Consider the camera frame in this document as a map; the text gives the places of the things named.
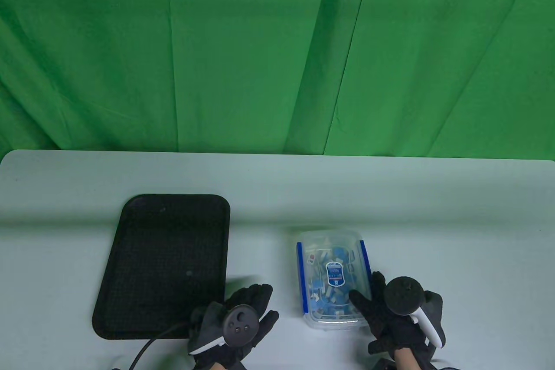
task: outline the blue object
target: blue object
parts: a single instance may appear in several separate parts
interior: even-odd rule
[[[364,259],[364,265],[366,266],[368,281],[372,283],[372,271],[370,271],[370,261],[368,260],[368,253],[366,253],[366,245],[364,244],[364,240],[360,241],[360,248],[362,249],[362,258]]]
[[[349,302],[352,289],[371,296],[362,238],[351,231],[309,231],[301,234],[300,245],[297,257],[307,323],[322,329],[367,325]],[[311,254],[315,254],[314,262],[307,263]]]
[[[343,265],[339,262],[326,263],[327,283],[333,287],[340,287],[345,284],[343,276]]]
[[[312,290],[316,291],[317,289],[323,289],[323,282],[320,279],[314,279],[313,281]]]
[[[299,283],[301,286],[301,297],[303,298],[303,312],[309,313],[307,302],[307,285],[305,281],[305,262],[303,259],[303,244],[297,243],[297,264],[299,265]]]
[[[335,247],[333,249],[333,257],[343,260],[343,263],[347,263],[349,261],[349,254],[341,247]]]

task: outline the black cable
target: black cable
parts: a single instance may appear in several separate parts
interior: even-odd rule
[[[147,348],[150,347],[150,345],[154,341],[170,334],[171,332],[174,332],[175,330],[178,330],[178,328],[186,326],[187,324],[188,324],[188,322],[180,322],[178,324],[175,324],[174,326],[169,327],[167,330],[165,330],[163,332],[160,332],[160,334],[158,334],[154,338],[151,338],[150,340],[148,340],[147,343],[143,346],[143,348],[140,349],[139,354],[137,354],[137,356],[135,357],[135,360],[133,360],[133,362],[131,363],[131,366],[129,366],[129,370],[133,370],[135,368],[135,366],[139,362],[139,359],[141,358],[141,356],[144,354],[144,352],[147,350]]]

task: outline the human arm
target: human arm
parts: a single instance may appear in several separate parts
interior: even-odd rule
[[[400,348],[394,353],[397,370],[422,370],[410,348]]]
[[[380,272],[374,272],[371,279],[371,300],[359,291],[349,292],[349,300],[364,316],[370,331],[376,337],[375,341],[368,344],[369,354],[388,352],[395,359],[396,351],[406,348],[411,355],[402,353],[401,358],[416,360],[416,370],[433,369],[430,359],[434,349],[429,348],[424,332],[408,316],[395,315],[390,311],[383,298],[385,287],[385,277]]]
[[[189,353],[197,350],[202,343],[206,342],[206,337],[212,337],[210,334],[221,333],[223,317],[228,311],[237,306],[250,306],[260,320],[256,335],[246,344],[241,346],[223,344],[199,354],[194,354],[196,370],[244,370],[241,360],[262,341],[279,318],[279,313],[276,311],[265,313],[272,292],[273,288],[270,285],[251,285],[248,288],[238,290],[223,305],[212,302],[208,307],[197,308],[193,312],[191,317],[192,328],[189,334]]]

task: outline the gloved hand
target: gloved hand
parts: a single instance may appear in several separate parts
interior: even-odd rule
[[[376,340],[368,344],[369,354],[389,352],[394,358],[395,350],[408,347],[422,369],[428,368],[433,350],[426,345],[426,336],[410,317],[396,315],[383,299],[385,277],[380,272],[372,273],[372,300],[359,291],[349,292],[351,303],[364,316]]]
[[[230,299],[225,301],[223,309],[229,311],[238,305],[249,305],[256,310],[258,318],[260,318],[266,312],[273,291],[274,289],[266,284],[252,285],[249,288],[239,289]],[[193,312],[191,338],[198,335],[205,318],[210,319],[201,310]],[[266,316],[260,321],[256,336],[243,347],[231,348],[224,344],[223,346],[215,346],[210,348],[210,350],[195,355],[195,369],[209,369],[214,363],[220,363],[228,370],[234,366],[240,366],[240,361],[270,332],[278,318],[279,313],[277,311],[268,311]]]

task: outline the label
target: label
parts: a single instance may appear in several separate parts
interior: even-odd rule
[[[328,285],[338,288],[345,284],[345,277],[343,276],[343,265],[341,263],[327,263],[326,272]]]

